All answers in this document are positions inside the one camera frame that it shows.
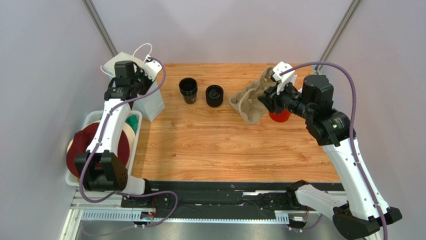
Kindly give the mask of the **white paper bag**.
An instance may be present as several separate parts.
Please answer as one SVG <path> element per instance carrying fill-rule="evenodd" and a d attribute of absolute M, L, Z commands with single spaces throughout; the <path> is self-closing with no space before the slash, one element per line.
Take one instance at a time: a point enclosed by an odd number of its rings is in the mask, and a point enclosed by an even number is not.
<path fill-rule="evenodd" d="M 136 54 L 138 51 L 141 50 L 141 48 L 145 46 L 150 47 L 150 50 L 145 57 L 140 59 L 136 56 Z M 109 61 L 107 61 L 105 64 L 101 65 L 99 68 L 105 75 L 108 75 L 109 78 L 112 79 L 113 77 L 116 76 L 116 73 L 114 70 L 114 65 L 116 62 L 132 61 L 142 68 L 146 59 L 151 56 L 152 50 L 153 50 L 153 46 L 150 43 L 144 43 L 141 46 L 139 46 L 133 52 L 133 54 L 120 52 L 116 56 L 111 58 Z M 157 87 L 158 87 L 158 82 L 156 79 L 155 81 L 153 81 L 153 84 L 150 87 L 148 92 L 153 91 Z M 160 90 L 157 90 L 152 95 L 146 98 L 142 98 L 140 100 L 135 101 L 133 103 L 133 109 L 141 112 L 142 116 L 149 122 L 154 121 L 155 118 L 165 109 L 165 104 L 164 104 L 163 97 L 161 95 Z"/>

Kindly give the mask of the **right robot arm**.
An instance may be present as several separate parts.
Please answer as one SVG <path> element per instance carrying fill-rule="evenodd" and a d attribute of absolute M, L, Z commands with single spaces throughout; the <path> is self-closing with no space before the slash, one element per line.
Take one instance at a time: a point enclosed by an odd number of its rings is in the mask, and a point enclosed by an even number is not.
<path fill-rule="evenodd" d="M 308 207 L 331 219 L 348 240 L 367 238 L 402 219 L 401 211 L 382 198 L 367 170 L 351 120 L 333 108 L 334 87 L 324 75 L 304 78 L 298 91 L 292 77 L 271 77 L 272 85 L 258 97 L 272 114 L 289 112 L 304 119 L 308 133 L 331 160 L 346 199 L 333 196 L 299 180 L 286 188 L 285 204 Z"/>

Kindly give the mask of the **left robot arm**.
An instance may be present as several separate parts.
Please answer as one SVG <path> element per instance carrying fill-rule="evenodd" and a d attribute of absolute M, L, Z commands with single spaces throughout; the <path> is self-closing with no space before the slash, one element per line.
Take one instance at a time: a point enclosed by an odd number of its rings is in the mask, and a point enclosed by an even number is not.
<path fill-rule="evenodd" d="M 74 159 L 81 192 L 144 194 L 146 180 L 132 176 L 132 165 L 119 159 L 119 142 L 133 103 L 159 90 L 158 87 L 151 89 L 151 86 L 163 67 L 153 57 L 142 65 L 132 60 L 114 64 L 114 74 L 104 93 L 104 107 L 96 133 L 85 152 L 78 153 Z"/>

